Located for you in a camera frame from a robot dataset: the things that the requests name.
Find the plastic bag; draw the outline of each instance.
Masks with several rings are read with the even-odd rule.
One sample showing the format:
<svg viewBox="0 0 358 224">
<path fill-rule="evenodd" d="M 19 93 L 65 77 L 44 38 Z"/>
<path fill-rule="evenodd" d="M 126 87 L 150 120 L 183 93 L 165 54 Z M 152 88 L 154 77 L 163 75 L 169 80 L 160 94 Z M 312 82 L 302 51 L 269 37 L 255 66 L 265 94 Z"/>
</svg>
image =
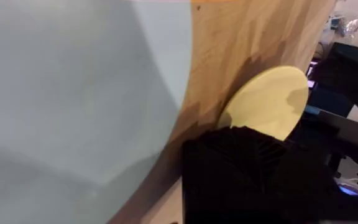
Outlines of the plastic bag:
<svg viewBox="0 0 358 224">
<path fill-rule="evenodd" d="M 337 32 L 343 37 L 354 38 L 355 33 L 358 31 L 358 14 L 352 12 L 337 12 L 339 23 Z"/>
</svg>

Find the yellow disc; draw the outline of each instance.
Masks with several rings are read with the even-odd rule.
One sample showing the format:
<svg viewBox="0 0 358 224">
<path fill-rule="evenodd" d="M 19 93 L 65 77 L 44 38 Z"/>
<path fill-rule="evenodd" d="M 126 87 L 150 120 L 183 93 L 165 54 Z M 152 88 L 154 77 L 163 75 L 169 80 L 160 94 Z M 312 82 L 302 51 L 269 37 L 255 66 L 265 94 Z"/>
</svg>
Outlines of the yellow disc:
<svg viewBox="0 0 358 224">
<path fill-rule="evenodd" d="M 307 99 L 307 79 L 301 70 L 271 68 L 249 80 L 231 98 L 218 128 L 247 126 L 283 141 L 299 121 Z"/>
</svg>

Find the wooden surface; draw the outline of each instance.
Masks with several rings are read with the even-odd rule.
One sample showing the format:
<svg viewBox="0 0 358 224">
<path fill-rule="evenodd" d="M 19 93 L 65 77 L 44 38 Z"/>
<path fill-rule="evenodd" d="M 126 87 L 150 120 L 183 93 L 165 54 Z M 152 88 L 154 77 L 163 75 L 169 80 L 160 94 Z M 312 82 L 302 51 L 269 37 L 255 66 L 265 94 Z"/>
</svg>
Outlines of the wooden surface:
<svg viewBox="0 0 358 224">
<path fill-rule="evenodd" d="M 228 99 L 254 75 L 277 65 L 306 70 L 334 0 L 196 1 L 191 7 L 192 65 L 176 125 L 149 176 L 110 223 L 181 223 L 181 143 L 214 127 Z"/>
</svg>

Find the light gray surface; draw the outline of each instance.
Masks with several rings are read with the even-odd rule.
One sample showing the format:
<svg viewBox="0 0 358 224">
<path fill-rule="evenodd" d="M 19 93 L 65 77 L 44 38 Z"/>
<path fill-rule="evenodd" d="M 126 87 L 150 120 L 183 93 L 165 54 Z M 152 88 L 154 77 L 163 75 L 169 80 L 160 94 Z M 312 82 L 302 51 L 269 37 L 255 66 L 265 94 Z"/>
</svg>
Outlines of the light gray surface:
<svg viewBox="0 0 358 224">
<path fill-rule="evenodd" d="M 0 224 L 104 223 L 183 100 L 188 3 L 0 0 Z"/>
</svg>

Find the blue light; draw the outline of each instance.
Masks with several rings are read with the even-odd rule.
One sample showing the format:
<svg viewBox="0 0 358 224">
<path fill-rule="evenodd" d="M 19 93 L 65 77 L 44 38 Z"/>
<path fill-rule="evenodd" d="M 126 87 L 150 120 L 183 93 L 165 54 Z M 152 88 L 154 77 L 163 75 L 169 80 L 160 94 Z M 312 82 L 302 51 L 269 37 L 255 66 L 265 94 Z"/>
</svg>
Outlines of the blue light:
<svg viewBox="0 0 358 224">
<path fill-rule="evenodd" d="M 347 188 L 345 188 L 345 187 L 339 186 L 339 188 L 340 188 L 344 193 L 346 193 L 346 194 L 348 194 L 348 195 L 358 195 L 358 193 L 356 193 L 356 192 L 354 192 L 354 191 L 352 191 L 352 190 L 349 190 L 349 189 L 347 189 Z"/>
</svg>

